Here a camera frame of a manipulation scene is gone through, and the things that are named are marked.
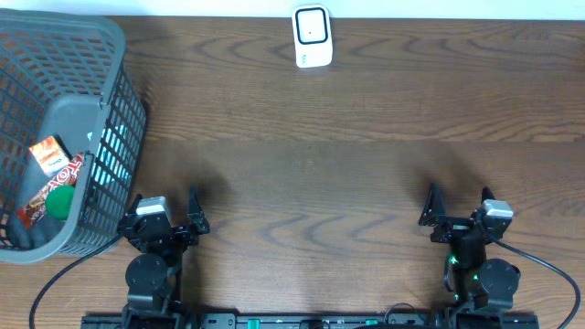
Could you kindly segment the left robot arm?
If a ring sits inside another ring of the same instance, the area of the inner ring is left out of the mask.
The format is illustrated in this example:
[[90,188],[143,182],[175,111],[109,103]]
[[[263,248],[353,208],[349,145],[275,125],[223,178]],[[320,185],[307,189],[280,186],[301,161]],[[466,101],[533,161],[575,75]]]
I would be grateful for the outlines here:
[[118,232],[141,254],[125,272],[129,288],[122,310],[124,328],[193,328],[197,318],[180,302],[183,254],[210,231],[192,186],[187,223],[174,227],[163,196],[137,196],[118,224]]

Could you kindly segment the green lid small jar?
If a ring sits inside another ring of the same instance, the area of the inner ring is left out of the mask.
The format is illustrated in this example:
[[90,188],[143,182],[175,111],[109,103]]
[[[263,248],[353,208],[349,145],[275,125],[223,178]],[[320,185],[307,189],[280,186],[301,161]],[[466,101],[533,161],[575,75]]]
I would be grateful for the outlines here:
[[47,213],[58,220],[67,220],[74,195],[74,186],[55,188],[48,193],[45,201]]

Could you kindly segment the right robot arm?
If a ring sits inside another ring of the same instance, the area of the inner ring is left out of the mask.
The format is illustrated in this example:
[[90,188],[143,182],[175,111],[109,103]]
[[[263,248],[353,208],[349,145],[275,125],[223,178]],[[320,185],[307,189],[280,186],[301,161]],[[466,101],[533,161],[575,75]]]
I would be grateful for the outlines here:
[[452,217],[437,185],[430,185],[419,224],[432,227],[430,239],[450,246],[443,268],[444,285],[455,305],[437,316],[444,328],[501,328],[504,312],[513,306],[520,271],[502,259],[489,259],[486,246],[503,237],[514,212],[507,202],[482,190],[481,205],[466,217]]

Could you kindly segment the red brown candy bar wrapper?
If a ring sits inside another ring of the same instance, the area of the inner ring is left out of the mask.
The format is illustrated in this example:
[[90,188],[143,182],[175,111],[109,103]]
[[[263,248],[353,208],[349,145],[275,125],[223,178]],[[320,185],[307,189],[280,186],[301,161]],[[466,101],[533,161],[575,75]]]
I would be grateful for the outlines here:
[[45,201],[49,192],[60,186],[75,187],[83,163],[83,153],[77,153],[76,156],[64,168],[58,171],[58,173],[46,183],[26,205],[17,210],[16,215],[22,221],[26,229],[32,228],[36,222],[47,214]]

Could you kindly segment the light green wet wipes pack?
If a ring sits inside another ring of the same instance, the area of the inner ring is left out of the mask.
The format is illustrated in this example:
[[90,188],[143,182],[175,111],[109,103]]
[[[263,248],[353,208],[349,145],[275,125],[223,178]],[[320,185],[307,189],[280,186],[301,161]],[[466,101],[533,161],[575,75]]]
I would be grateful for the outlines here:
[[129,172],[121,163],[121,159],[128,155],[122,141],[126,135],[127,128],[123,124],[102,130],[101,139],[104,145],[100,145],[97,151],[97,160],[101,163],[94,164],[91,168],[91,175],[96,183],[108,185],[120,181],[128,184]]

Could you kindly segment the orange white small packet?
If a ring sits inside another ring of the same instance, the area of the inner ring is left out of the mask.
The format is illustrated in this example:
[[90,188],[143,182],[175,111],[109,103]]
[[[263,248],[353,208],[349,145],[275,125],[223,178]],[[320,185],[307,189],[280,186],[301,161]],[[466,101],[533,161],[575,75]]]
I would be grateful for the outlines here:
[[46,176],[55,175],[70,161],[68,153],[53,135],[30,146],[28,150]]

